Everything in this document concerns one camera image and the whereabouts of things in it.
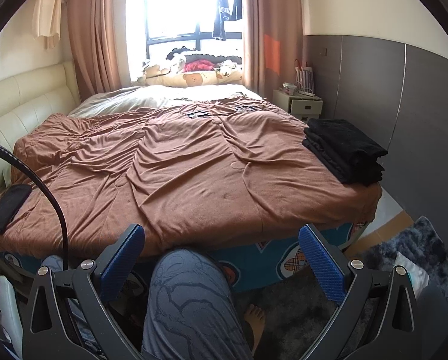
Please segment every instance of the silver bolt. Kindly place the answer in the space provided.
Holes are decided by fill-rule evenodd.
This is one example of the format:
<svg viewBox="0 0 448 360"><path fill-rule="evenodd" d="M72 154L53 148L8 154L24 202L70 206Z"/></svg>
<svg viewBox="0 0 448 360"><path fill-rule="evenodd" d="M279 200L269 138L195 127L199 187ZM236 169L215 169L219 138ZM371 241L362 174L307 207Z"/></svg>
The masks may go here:
<svg viewBox="0 0 448 360"><path fill-rule="evenodd" d="M93 265L94 265L94 261L93 260L87 260L87 259L85 259L83 262L81 262L81 264L80 264L80 267L82 268L82 269L90 269L90 268L92 268L93 267Z"/></svg>
<svg viewBox="0 0 448 360"><path fill-rule="evenodd" d="M39 274L39 276L43 276L43 275L47 274L48 271L49 271L49 268L47 268L46 266L42 266L39 268L37 273Z"/></svg>
<svg viewBox="0 0 448 360"><path fill-rule="evenodd" d="M360 261L359 259L351 261L351 266L354 269L362 269L362 268L364 268L363 262Z"/></svg>
<svg viewBox="0 0 448 360"><path fill-rule="evenodd" d="M398 274L400 274L401 276L404 276L404 275L406 274L406 269L403 268L402 266L397 266L397 267L396 267L396 272L397 272Z"/></svg>

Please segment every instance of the headboard panel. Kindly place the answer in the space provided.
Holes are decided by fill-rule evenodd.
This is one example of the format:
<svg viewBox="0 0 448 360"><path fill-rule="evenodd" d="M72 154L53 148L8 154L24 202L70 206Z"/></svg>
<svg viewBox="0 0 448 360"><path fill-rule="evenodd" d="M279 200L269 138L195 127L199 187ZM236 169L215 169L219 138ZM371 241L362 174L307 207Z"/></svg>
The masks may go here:
<svg viewBox="0 0 448 360"><path fill-rule="evenodd" d="M0 145L14 150L16 141L50 114L68 114L80 104L72 61L43 67L0 81ZM0 159L0 188L10 166Z"/></svg>

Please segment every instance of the rug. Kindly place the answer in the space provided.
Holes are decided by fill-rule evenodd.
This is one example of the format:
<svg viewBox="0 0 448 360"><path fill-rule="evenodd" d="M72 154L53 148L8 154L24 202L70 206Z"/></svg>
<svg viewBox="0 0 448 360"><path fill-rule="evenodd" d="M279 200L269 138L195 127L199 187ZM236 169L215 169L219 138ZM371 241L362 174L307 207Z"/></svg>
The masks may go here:
<svg viewBox="0 0 448 360"><path fill-rule="evenodd" d="M371 269L390 271L401 252L430 276L448 301L448 258L444 243L430 221L421 217L394 238L370 248L360 258ZM256 360L299 359L331 318L336 303L327 300L309 266L290 278L236 295L238 311L250 303L266 313L266 327ZM364 333L375 300L369 299L341 356L351 353Z"/></svg>

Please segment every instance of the gray wall panel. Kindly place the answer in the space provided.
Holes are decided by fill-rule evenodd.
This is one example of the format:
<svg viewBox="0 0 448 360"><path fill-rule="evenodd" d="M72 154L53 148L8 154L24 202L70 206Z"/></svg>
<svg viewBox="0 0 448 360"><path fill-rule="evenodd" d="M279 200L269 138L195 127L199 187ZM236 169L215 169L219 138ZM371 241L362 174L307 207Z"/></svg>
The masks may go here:
<svg viewBox="0 0 448 360"><path fill-rule="evenodd" d="M403 84L405 44L344 36L334 118L347 119L389 146Z"/></svg>
<svg viewBox="0 0 448 360"><path fill-rule="evenodd" d="M314 71L316 94L322 97L321 117L332 119L338 95L342 35L304 37L303 64L310 62Z"/></svg>
<svg viewBox="0 0 448 360"><path fill-rule="evenodd" d="M427 216L448 247L448 59L407 46L398 121L383 187L414 218Z"/></svg>

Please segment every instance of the curtain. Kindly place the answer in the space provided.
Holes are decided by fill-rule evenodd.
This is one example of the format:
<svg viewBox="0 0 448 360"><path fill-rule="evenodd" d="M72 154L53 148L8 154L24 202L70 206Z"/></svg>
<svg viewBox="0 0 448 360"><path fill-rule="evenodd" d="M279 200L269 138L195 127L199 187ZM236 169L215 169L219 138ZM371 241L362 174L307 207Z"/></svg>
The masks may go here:
<svg viewBox="0 0 448 360"><path fill-rule="evenodd" d="M301 0L243 0L243 18L243 83L270 100L302 59Z"/></svg>
<svg viewBox="0 0 448 360"><path fill-rule="evenodd" d="M46 49L54 48L61 38L61 0L36 0L32 16L34 38L43 37Z"/></svg>
<svg viewBox="0 0 448 360"><path fill-rule="evenodd" d="M67 15L81 98L121 88L113 0L67 0Z"/></svg>

